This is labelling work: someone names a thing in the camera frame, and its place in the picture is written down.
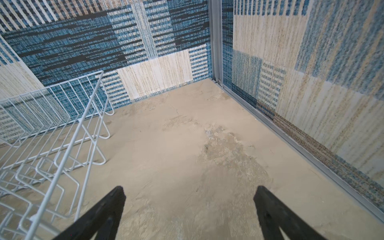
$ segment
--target metal frame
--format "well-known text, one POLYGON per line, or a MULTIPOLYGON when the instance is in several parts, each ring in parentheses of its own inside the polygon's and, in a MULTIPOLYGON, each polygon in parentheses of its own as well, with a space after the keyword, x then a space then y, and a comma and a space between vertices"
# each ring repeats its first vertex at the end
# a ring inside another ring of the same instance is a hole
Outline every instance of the metal frame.
POLYGON ((212 77, 223 85, 223 34, 221 0, 208 1, 209 29, 211 37, 212 77))
POLYGON ((384 223, 384 213, 380 211, 375 205, 373 205, 368 199, 363 197, 357 191, 355 191, 348 183, 341 179, 336 173, 332 172, 327 166, 325 166, 320 160, 315 158, 305 148, 299 145, 294 139, 288 136, 283 130, 276 126, 269 118, 262 114, 259 110, 255 109, 239 95, 234 93, 227 86, 220 86, 224 92, 231 96, 237 103, 245 108, 250 114, 252 114, 258 121, 262 122, 272 132, 274 132, 280 139, 290 145, 297 153, 299 153, 304 159, 306 159, 313 167, 321 172, 326 178, 335 183, 342 189, 344 193, 350 196, 355 202, 363 209, 369 212, 378 221, 384 223))
POLYGON ((12 239, 17 235, 25 236, 27 240, 40 239, 35 235, 38 228, 58 235, 60 231, 53 226, 55 218, 71 218, 76 202, 74 220, 79 218, 91 166, 107 161, 97 145, 99 138, 111 136, 104 116, 113 115, 114 109, 102 82, 103 74, 98 71, 0 101, 0 110, 8 119, 6 123, 15 126, 19 132, 16 138, 2 139, 9 146, 0 158, 3 163, 0 168, 0 206, 8 213, 0 223, 0 239, 5 239, 5 232, 13 233, 12 239), (102 128, 107 136, 101 135, 102 128), (80 160, 80 153, 87 154, 87 158, 80 160), (94 162, 96 153, 101 162, 94 162), (86 165, 88 168, 78 197, 81 184, 71 172, 86 165), (74 192, 68 194, 65 187, 58 184, 63 177, 69 179, 68 184, 74 184, 74 192), (46 180, 51 182, 47 191, 36 186, 46 180), (19 193, 25 188, 40 194, 41 202, 35 204, 19 193), (17 208, 4 202, 6 195, 16 197, 12 203, 19 204, 17 208), (64 196, 72 201, 64 201, 64 196), (70 204, 69 209, 60 207, 63 204, 70 204), (46 219, 47 215, 51 216, 50 220, 46 219))

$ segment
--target aluminum corner post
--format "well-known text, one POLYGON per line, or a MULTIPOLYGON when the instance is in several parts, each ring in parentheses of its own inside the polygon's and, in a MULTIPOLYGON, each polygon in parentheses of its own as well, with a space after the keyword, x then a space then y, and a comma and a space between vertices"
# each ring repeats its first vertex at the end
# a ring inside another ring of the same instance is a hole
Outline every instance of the aluminum corner post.
POLYGON ((221 0, 208 0, 212 78, 220 86, 223 85, 223 34, 221 4, 221 0))

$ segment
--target striped wall covering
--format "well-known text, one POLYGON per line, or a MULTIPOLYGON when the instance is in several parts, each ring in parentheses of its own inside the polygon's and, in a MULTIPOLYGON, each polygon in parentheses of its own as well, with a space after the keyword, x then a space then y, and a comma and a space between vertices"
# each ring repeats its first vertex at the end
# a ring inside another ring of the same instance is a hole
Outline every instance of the striped wall covering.
POLYGON ((0 99, 104 70, 117 108, 212 72, 204 0, 0 0, 0 34, 0 99))
POLYGON ((17 141, 24 131, 2 108, 0 109, 0 116, 0 146, 5 146, 7 141, 17 141))
POLYGON ((384 2, 222 8, 224 84, 384 211, 384 2))

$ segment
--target sandy floor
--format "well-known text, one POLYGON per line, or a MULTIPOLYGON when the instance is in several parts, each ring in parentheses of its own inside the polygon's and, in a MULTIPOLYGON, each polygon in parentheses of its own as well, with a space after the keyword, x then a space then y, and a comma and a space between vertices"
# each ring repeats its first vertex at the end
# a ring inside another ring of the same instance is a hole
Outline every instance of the sandy floor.
MULTIPOLYGON (((100 140, 84 211, 116 185, 117 239, 263 239, 265 185, 328 239, 382 239, 384 226, 206 79, 119 108, 100 140)), ((85 174, 86 169, 75 171, 85 174)))

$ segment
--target white wire rack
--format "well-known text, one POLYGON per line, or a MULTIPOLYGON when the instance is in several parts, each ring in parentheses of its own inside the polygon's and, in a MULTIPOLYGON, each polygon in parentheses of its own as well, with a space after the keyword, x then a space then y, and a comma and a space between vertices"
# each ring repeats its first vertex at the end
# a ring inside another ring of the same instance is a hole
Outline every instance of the white wire rack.
POLYGON ((60 219, 79 218, 91 166, 106 162, 104 116, 114 114, 103 73, 0 101, 0 239, 50 239, 60 219), (85 176, 74 171, 85 166, 85 176))

